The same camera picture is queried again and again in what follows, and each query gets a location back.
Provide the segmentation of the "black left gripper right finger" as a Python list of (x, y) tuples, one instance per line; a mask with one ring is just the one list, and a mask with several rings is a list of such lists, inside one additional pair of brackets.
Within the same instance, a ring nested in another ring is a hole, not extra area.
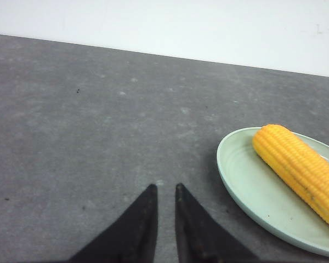
[(180, 183), (175, 188), (179, 262), (257, 262), (259, 258), (221, 227)]

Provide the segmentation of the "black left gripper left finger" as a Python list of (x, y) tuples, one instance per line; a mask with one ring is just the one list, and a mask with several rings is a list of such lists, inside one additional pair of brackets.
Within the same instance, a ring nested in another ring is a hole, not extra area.
[(68, 262), (153, 262), (157, 230), (157, 186), (150, 184), (113, 224)]

